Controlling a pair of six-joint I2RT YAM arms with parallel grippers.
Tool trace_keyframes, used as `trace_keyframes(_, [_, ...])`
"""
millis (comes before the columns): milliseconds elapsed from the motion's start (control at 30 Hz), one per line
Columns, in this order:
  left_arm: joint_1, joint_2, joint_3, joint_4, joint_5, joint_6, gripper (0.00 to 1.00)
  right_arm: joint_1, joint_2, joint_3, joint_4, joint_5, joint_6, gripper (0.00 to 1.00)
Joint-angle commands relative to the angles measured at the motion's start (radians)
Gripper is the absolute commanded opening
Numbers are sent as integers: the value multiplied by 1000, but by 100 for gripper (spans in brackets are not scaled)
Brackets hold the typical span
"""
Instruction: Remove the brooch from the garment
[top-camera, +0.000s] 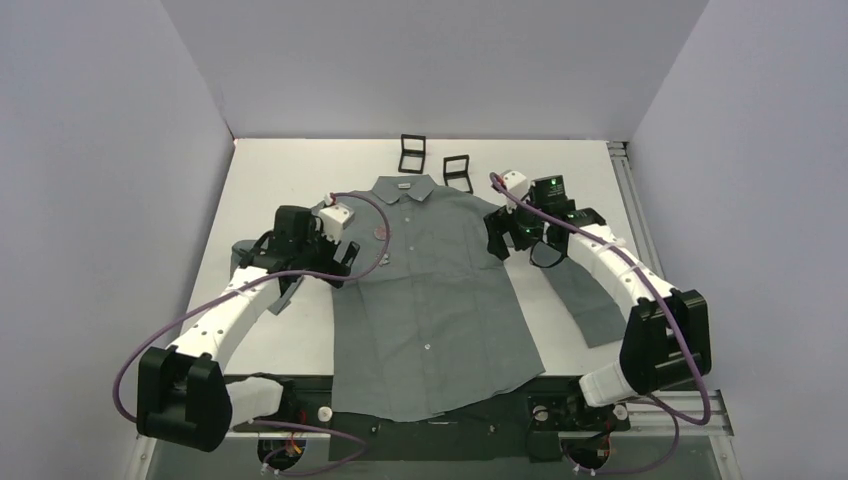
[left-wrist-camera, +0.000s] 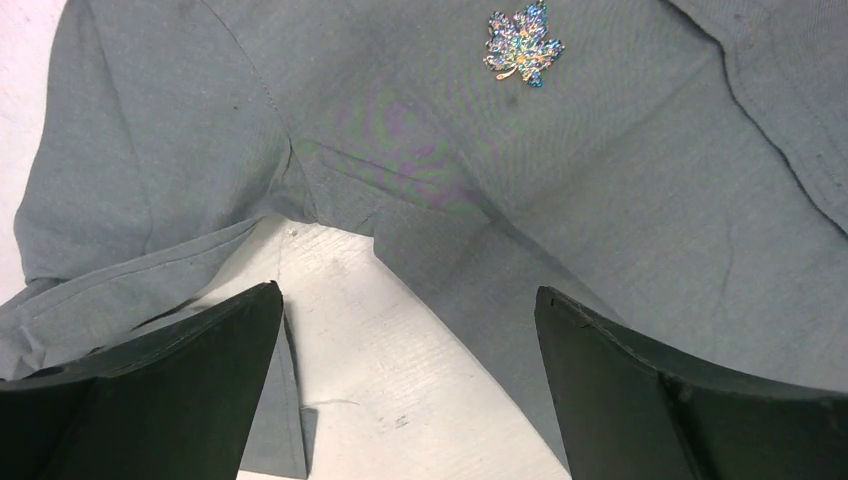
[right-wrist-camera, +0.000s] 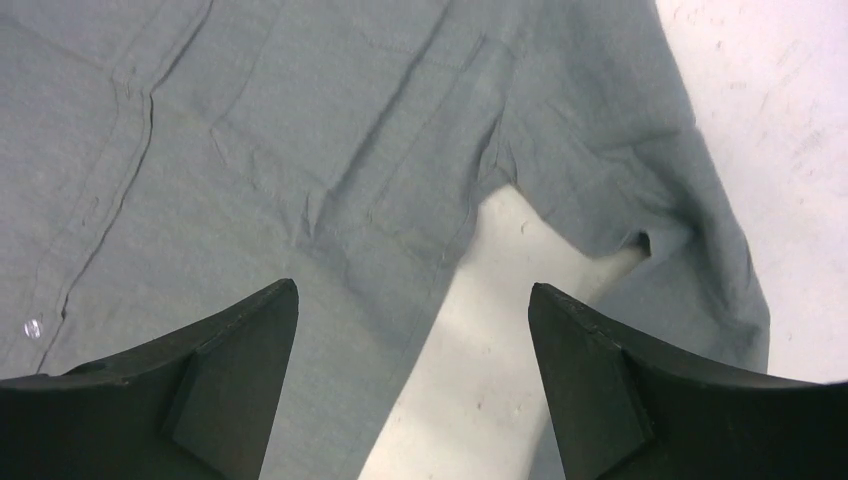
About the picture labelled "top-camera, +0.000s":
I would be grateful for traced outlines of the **grey button-up shirt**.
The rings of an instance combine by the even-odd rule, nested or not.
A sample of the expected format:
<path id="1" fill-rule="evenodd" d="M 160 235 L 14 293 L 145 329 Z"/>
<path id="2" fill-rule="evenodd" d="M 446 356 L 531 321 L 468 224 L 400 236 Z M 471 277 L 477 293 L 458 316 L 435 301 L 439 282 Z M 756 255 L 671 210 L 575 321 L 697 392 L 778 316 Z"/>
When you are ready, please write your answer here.
<path id="1" fill-rule="evenodd" d="M 333 411 L 420 421 L 542 374 L 508 273 L 487 252 L 493 204 L 410 175 L 379 177 L 349 206 L 359 280 L 332 293 Z"/>

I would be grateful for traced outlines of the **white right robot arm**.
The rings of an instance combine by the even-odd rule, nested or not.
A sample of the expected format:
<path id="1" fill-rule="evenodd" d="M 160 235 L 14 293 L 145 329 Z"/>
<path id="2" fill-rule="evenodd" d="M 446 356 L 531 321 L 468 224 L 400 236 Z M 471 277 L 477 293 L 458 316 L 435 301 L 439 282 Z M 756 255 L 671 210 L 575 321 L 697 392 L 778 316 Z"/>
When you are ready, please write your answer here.
<path id="1" fill-rule="evenodd" d="M 712 358 L 705 298 L 663 280 L 597 211 L 577 208 L 562 176 L 529 180 L 508 170 L 489 179 L 506 203 L 484 218 L 488 252 L 504 260 L 513 250 L 547 245 L 595 280 L 625 320 L 618 356 L 579 378 L 579 390 L 563 402 L 566 418 L 588 427 L 608 405 L 688 382 L 707 400 Z"/>

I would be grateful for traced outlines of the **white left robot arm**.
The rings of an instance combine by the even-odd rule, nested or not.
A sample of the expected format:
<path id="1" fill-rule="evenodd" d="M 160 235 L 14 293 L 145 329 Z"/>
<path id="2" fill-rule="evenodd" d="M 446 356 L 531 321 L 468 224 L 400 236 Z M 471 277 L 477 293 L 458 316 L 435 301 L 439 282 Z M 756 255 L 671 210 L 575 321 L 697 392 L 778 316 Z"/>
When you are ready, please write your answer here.
<path id="1" fill-rule="evenodd" d="M 224 370 L 260 316 L 296 289 L 301 272 L 342 286 L 359 252 L 350 242 L 337 253 L 353 216 L 344 204 L 281 206 L 271 230 L 234 247 L 231 278 L 216 303 L 168 346 L 141 355 L 139 434 L 211 452 L 232 427 L 255 418 L 275 430 L 295 423 L 299 405 L 282 380 L 259 374 L 228 381 Z"/>

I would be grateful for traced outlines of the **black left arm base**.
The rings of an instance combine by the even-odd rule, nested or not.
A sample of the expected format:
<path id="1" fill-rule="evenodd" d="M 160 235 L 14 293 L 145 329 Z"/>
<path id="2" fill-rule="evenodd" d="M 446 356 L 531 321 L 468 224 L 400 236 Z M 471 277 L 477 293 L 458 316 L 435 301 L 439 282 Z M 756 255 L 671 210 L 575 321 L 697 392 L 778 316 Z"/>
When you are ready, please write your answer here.
<path id="1" fill-rule="evenodd" d="M 347 462 L 329 462 L 310 469 L 302 469 L 297 463 L 303 459 L 308 442 L 300 437 L 303 433 L 329 435 L 331 430 L 324 426 L 308 423 L 308 415 L 294 394 L 294 381 L 272 374 L 259 373 L 245 378 L 226 380 L 227 392 L 233 406 L 232 427 L 241 424 L 276 428 L 287 431 L 289 436 L 275 447 L 258 442 L 260 472 L 277 478 L 308 478 L 333 471 Z"/>

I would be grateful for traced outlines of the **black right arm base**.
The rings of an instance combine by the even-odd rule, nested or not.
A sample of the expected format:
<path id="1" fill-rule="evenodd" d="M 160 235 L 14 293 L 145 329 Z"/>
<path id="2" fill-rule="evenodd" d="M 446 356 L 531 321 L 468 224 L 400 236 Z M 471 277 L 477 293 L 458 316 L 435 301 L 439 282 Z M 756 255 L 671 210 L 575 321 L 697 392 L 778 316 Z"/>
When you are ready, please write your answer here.
<path id="1" fill-rule="evenodd" d="M 592 407 L 576 395 L 532 394 L 527 410 L 524 446 L 536 463 L 570 460 L 599 469 L 612 456 L 612 434 L 630 429 L 623 403 Z"/>

